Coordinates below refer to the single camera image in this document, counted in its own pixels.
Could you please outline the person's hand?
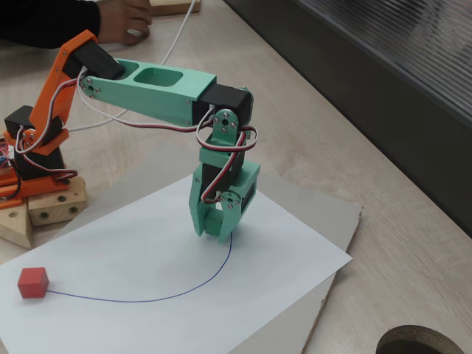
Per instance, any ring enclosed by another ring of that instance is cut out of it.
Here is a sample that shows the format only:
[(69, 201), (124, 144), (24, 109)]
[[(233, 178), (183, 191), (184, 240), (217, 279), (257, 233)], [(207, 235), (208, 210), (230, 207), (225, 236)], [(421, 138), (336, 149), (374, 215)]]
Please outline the person's hand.
[(151, 5), (147, 0), (99, 1), (101, 44), (133, 46), (150, 34)]

